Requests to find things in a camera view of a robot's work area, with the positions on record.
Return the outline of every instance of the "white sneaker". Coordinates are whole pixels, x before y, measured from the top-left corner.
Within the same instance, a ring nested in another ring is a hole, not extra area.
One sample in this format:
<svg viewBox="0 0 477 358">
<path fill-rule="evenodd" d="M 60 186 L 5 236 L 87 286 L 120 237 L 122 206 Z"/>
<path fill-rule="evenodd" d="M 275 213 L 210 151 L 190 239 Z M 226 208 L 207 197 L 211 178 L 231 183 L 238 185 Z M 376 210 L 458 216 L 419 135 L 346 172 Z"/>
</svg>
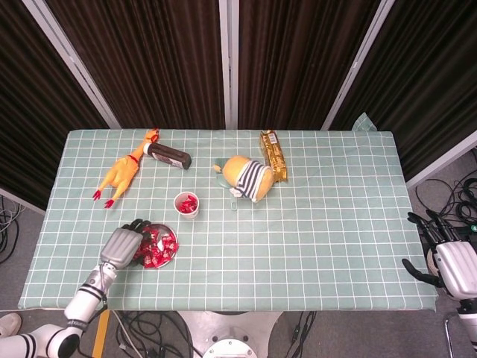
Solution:
<svg viewBox="0 0 477 358">
<path fill-rule="evenodd" d="M 0 318 L 0 338 L 15 336 L 22 326 L 22 317 L 9 313 Z"/>
</svg>

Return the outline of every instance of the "pile of red candies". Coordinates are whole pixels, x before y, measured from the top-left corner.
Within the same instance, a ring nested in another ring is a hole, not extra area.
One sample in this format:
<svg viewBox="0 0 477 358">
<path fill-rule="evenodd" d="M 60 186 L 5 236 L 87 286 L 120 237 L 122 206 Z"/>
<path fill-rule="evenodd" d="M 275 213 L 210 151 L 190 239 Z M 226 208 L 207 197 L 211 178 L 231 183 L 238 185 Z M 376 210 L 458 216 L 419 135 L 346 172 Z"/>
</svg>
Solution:
<svg viewBox="0 0 477 358">
<path fill-rule="evenodd" d="M 187 195 L 187 199 L 179 206 L 179 211 L 182 214 L 190 214 L 197 209 L 197 199 L 192 195 Z"/>
<path fill-rule="evenodd" d="M 147 227 L 144 231 L 149 232 L 150 236 L 142 239 L 133 260 L 138 260 L 146 269 L 157 269 L 171 261 L 179 248 L 175 235 L 170 232 L 159 238 L 159 230 Z M 161 240 L 162 250 L 157 245 Z"/>
</svg>

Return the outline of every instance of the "green checkered tablecloth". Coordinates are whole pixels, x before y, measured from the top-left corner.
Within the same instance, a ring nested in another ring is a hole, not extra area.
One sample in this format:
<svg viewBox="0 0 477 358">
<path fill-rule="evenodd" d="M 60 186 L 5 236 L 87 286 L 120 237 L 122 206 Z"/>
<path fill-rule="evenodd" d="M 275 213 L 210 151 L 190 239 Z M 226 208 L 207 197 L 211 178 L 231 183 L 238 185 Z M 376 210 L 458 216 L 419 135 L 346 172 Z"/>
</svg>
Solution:
<svg viewBox="0 0 477 358">
<path fill-rule="evenodd" d="M 402 267 L 426 264 L 396 146 L 388 132 L 278 131 L 288 183 L 253 204 L 230 194 L 215 158 L 262 159 L 258 131 L 161 131 L 160 142 L 192 156 L 182 170 L 144 156 L 111 209 L 113 188 L 92 195 L 114 162 L 146 130 L 72 131 L 66 141 L 20 308 L 65 307 L 99 262 L 111 233 L 135 218 L 177 234 L 175 259 L 130 266 L 109 292 L 123 310 L 420 310 L 436 291 Z M 179 217 L 173 200 L 193 191 L 200 212 Z"/>
</svg>

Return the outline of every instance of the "yellow rubber chicken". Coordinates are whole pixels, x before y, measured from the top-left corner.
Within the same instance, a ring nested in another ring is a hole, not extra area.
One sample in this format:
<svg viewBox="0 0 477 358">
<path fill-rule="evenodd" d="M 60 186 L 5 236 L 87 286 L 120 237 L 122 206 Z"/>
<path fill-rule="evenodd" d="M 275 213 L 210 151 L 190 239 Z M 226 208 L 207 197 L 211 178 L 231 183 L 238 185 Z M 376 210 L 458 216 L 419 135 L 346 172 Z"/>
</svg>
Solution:
<svg viewBox="0 0 477 358">
<path fill-rule="evenodd" d="M 137 149 L 123 157 L 118 159 L 116 163 L 114 163 L 113 167 L 108 171 L 106 176 L 104 177 L 103 182 L 99 186 L 98 190 L 96 190 L 95 194 L 92 196 L 94 200 L 98 200 L 101 197 L 101 192 L 103 189 L 108 186 L 114 186 L 116 188 L 116 192 L 112 199 L 108 200 L 104 205 L 105 208 L 109 208 L 114 204 L 114 201 L 119 198 L 123 192 L 129 187 L 130 182 L 134 178 L 134 175 L 137 173 L 139 169 L 139 159 L 141 159 L 143 154 L 143 148 L 146 143 L 154 143 L 159 139 L 159 130 L 152 129 L 148 131 L 142 141 L 141 145 L 137 147 Z"/>
</svg>

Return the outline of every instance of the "rubber chicken's red feet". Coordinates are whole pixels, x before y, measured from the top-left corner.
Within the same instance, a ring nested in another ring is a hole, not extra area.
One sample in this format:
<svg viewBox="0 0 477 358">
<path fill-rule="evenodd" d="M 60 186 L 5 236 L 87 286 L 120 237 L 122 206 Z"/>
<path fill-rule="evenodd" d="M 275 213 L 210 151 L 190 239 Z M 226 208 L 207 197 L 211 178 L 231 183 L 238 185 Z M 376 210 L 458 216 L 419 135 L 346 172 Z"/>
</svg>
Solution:
<svg viewBox="0 0 477 358">
<path fill-rule="evenodd" d="M 92 196 L 93 200 L 98 200 L 101 197 L 101 192 L 96 190 L 95 194 Z"/>
<path fill-rule="evenodd" d="M 108 200 L 106 204 L 104 205 L 104 209 L 109 209 L 113 204 L 114 204 L 113 199 Z"/>
</svg>

